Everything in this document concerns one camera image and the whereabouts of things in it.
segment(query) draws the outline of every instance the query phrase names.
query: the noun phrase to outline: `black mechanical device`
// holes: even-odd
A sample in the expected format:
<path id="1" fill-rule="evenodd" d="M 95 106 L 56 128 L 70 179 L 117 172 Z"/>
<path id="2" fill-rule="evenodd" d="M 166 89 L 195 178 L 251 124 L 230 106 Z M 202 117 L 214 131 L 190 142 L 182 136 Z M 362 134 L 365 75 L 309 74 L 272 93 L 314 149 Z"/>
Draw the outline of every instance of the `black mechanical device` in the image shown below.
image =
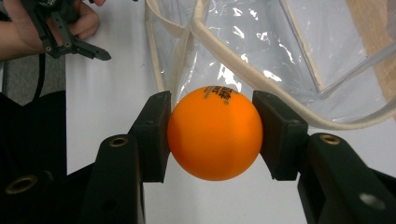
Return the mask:
<path id="1" fill-rule="evenodd" d="M 88 44 L 70 32 L 67 24 L 79 18 L 73 8 L 74 0 L 21 0 L 21 2 L 37 29 L 45 51 L 52 57 L 59 58 L 64 54 L 77 53 L 91 59 L 103 61 L 111 59 L 106 50 Z M 62 39 L 60 45 L 48 25 L 48 19 L 52 19 L 55 23 Z"/>
<path id="2" fill-rule="evenodd" d="M 146 223 L 143 183 L 164 180 L 170 99 L 169 91 L 151 96 L 127 134 L 104 140 L 95 163 L 66 179 L 36 171 L 8 183 L 0 222 Z M 308 223 L 396 223 L 394 177 L 367 167 L 338 136 L 309 136 L 307 123 L 276 96 L 254 91 L 252 101 L 271 130 L 262 157 L 273 179 L 299 176 Z"/>

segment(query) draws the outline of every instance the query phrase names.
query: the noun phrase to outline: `person's arm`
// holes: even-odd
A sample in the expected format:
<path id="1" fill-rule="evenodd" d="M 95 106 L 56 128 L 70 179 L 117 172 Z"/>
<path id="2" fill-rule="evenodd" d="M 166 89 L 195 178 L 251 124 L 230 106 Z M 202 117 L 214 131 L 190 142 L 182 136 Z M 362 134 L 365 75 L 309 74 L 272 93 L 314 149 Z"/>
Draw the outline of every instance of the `person's arm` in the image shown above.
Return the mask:
<path id="1" fill-rule="evenodd" d="M 94 2 L 97 6 L 101 6 L 105 0 Z M 4 0 L 4 6 L 12 21 L 0 21 L 0 61 L 44 52 L 37 30 L 21 1 Z M 99 27 L 98 15 L 80 0 L 75 1 L 75 9 L 80 18 L 70 24 L 72 34 L 81 39 L 93 35 Z M 60 41 L 53 25 L 49 26 L 52 27 L 55 38 Z"/>

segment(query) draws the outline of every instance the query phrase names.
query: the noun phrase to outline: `floor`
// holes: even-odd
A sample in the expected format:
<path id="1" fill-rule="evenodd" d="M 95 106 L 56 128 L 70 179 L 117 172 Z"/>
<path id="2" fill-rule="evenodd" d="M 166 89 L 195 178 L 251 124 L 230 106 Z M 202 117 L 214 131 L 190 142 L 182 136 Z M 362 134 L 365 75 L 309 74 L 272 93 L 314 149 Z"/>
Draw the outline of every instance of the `floor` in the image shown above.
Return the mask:
<path id="1" fill-rule="evenodd" d="M 41 96 L 65 90 L 64 56 L 54 59 L 46 56 L 46 75 Z M 1 92 L 20 105 L 31 102 L 38 81 L 38 55 L 7 61 L 2 72 Z"/>

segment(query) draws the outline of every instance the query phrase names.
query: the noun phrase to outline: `ping pong ball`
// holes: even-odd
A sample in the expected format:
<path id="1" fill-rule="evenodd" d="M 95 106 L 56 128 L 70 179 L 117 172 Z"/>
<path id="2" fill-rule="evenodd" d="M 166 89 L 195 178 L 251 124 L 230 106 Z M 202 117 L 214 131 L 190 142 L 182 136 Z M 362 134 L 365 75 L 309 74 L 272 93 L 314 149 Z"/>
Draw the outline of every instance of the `ping pong ball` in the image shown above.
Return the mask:
<path id="1" fill-rule="evenodd" d="M 210 181 L 236 177 L 256 160 L 262 121 L 242 93 L 220 86 L 187 94 L 173 110 L 167 137 L 177 163 Z"/>

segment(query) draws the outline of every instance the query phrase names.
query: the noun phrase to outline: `clear plastic bag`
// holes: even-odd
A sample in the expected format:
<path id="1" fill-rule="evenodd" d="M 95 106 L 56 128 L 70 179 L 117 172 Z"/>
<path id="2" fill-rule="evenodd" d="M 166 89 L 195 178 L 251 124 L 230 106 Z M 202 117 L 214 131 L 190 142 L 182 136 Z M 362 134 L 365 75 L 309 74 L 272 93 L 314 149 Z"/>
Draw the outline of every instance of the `clear plastic bag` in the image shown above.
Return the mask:
<path id="1" fill-rule="evenodd" d="M 150 9 L 154 1 L 147 0 Z M 222 85 L 246 96 L 253 90 L 274 93 L 311 125 L 327 129 L 366 127 L 395 112 L 396 44 L 383 40 L 390 36 L 387 20 L 358 22 L 362 15 L 373 20 L 387 10 L 386 3 L 155 2 L 161 12 L 148 17 L 158 26 L 153 29 L 161 39 L 157 51 L 167 52 L 159 57 L 161 83 L 172 90 L 175 103 L 199 87 Z M 173 45 L 163 42 L 161 17 L 182 27 L 176 37 L 169 35 Z M 378 32 L 385 34 L 364 35 L 379 23 L 385 30 Z M 378 46 L 370 49 L 367 39 Z"/>

